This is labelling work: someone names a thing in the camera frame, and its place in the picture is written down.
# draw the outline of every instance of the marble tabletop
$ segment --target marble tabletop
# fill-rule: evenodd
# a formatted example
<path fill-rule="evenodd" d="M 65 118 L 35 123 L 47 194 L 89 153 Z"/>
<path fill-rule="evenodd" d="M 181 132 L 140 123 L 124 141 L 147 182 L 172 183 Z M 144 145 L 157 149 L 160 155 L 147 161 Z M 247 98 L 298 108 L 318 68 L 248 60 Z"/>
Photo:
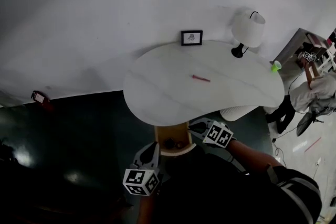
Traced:
<path fill-rule="evenodd" d="M 203 41 L 201 46 L 171 43 L 145 53 L 125 77 L 129 109 L 148 124 L 171 126 L 235 106 L 279 106 L 284 85 L 269 61 L 250 51 L 235 58 L 232 48 Z"/>

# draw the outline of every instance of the green cup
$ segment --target green cup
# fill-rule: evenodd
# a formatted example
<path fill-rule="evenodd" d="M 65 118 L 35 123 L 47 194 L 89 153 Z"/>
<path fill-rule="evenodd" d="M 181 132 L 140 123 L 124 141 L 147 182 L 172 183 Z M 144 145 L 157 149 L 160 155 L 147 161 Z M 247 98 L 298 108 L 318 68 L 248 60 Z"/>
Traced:
<path fill-rule="evenodd" d="M 281 64 L 278 61 L 274 61 L 274 64 L 271 67 L 272 72 L 277 72 L 281 69 Z"/>

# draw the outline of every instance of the red pen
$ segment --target red pen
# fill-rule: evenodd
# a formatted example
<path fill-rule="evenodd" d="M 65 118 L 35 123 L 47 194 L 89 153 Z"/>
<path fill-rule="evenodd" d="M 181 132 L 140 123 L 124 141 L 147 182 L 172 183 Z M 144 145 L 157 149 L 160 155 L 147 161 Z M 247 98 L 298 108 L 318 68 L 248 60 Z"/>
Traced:
<path fill-rule="evenodd" d="M 211 82 L 211 81 L 210 81 L 210 80 L 208 80 L 208 79 L 201 78 L 201 77 L 198 77 L 198 76 L 196 76 L 196 75 L 193 75 L 193 76 L 192 76 L 192 78 L 193 78 L 193 79 L 199 79 L 199 80 L 203 80 L 203 81 L 206 81 L 206 82 Z"/>

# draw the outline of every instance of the red fire extinguisher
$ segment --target red fire extinguisher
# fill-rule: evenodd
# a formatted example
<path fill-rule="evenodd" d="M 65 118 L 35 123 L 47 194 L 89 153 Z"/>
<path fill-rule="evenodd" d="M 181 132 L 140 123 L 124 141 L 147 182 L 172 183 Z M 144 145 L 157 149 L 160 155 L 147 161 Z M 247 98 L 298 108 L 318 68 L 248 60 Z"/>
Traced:
<path fill-rule="evenodd" d="M 33 91 L 31 98 L 38 103 L 40 106 L 45 108 L 47 111 L 53 111 L 54 107 L 50 104 L 49 98 L 40 91 Z"/>

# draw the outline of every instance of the table lamp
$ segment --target table lamp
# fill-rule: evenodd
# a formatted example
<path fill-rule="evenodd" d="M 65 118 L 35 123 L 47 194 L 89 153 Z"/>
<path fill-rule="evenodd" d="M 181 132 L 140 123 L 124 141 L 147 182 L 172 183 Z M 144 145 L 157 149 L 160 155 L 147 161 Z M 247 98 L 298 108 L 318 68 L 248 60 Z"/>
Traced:
<path fill-rule="evenodd" d="M 235 18 L 232 34 L 240 44 L 237 48 L 231 50 L 233 56 L 237 58 L 243 57 L 244 45 L 251 48 L 256 48 L 260 45 L 265 23 L 265 19 L 258 12 L 252 12 L 251 15 L 244 13 Z"/>

